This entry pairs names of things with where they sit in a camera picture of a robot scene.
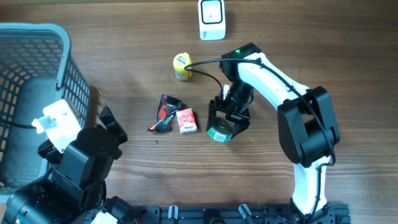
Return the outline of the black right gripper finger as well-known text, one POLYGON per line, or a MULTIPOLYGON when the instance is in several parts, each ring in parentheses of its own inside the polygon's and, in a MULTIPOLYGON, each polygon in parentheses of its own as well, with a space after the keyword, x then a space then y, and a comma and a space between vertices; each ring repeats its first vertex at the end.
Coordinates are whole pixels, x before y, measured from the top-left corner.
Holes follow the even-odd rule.
POLYGON ((209 131, 216 121, 216 101, 210 100, 208 107, 208 121, 206 125, 206 130, 209 131))
POLYGON ((239 133, 245 131, 250 125, 250 121, 240 121, 238 123, 234 124, 234 132, 231 136, 231 138, 233 139, 234 137, 236 137, 239 133))

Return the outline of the red white snack box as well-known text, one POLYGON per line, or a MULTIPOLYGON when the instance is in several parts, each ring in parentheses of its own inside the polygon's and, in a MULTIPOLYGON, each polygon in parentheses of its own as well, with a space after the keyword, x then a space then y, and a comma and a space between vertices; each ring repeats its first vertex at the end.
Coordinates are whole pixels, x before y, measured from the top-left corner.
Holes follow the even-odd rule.
POLYGON ((191 108, 176 112, 180 134, 191 133, 197 130, 197 124, 191 108))

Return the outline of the black red snack packet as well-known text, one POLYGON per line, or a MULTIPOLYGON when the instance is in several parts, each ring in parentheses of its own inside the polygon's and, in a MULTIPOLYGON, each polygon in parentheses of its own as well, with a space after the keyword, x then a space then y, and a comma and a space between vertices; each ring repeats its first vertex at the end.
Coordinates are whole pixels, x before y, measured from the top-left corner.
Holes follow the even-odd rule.
POLYGON ((160 98, 157 111, 157 122, 148 128, 150 132, 164 133, 172 130, 170 121, 176 112, 182 108, 182 101, 169 95, 163 94, 160 98))

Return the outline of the yellow candy bottle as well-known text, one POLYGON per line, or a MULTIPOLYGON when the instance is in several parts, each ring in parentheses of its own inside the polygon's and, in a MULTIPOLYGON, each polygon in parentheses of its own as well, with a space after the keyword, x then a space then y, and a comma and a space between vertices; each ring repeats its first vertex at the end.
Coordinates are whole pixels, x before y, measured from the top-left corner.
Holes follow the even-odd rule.
POLYGON ((186 52, 177 54, 173 60, 173 66, 175 71, 175 76, 180 81, 187 81, 192 76, 192 72, 185 70, 187 65, 192 63, 189 54, 186 52))

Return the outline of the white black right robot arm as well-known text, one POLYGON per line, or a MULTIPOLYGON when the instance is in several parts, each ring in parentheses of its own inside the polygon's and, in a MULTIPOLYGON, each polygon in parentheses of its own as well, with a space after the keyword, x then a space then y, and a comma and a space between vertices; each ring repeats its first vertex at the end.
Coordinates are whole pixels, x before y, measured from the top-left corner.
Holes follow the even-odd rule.
POLYGON ((306 220, 326 205, 325 170, 336 162, 340 132, 329 93, 289 78, 253 43, 223 54, 220 70, 232 83, 209 103, 209 136, 228 142, 250 125, 249 105, 258 91, 276 110, 280 146, 294 165, 292 202, 306 220))

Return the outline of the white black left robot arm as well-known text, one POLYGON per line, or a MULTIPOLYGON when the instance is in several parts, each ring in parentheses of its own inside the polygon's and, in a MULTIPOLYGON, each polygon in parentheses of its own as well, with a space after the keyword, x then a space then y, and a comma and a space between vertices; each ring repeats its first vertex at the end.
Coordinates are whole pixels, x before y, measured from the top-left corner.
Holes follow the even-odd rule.
POLYGON ((44 142, 39 152, 55 166, 9 197, 2 223, 83 223, 106 200, 106 182, 127 134, 105 106, 101 125, 82 129, 63 154, 44 142))

